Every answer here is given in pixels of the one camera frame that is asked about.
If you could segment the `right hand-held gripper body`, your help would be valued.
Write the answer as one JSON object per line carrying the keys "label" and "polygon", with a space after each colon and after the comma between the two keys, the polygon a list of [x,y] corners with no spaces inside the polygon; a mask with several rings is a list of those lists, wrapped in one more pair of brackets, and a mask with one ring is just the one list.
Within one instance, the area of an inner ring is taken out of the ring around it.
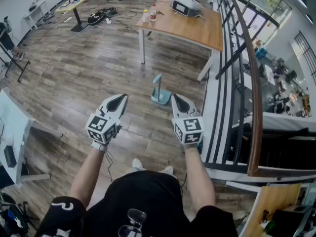
{"label": "right hand-held gripper body", "polygon": [[198,144],[204,134],[203,118],[199,112],[192,110],[190,113],[173,111],[173,131],[182,145]]}

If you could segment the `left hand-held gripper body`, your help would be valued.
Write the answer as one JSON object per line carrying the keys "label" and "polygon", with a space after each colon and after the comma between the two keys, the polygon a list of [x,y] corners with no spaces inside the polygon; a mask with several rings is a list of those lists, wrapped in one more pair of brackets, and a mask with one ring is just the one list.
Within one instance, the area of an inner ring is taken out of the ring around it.
{"label": "left hand-held gripper body", "polygon": [[105,108],[97,109],[92,113],[86,123],[88,136],[97,143],[106,145],[115,138],[121,129],[120,118],[122,112],[110,112]]}

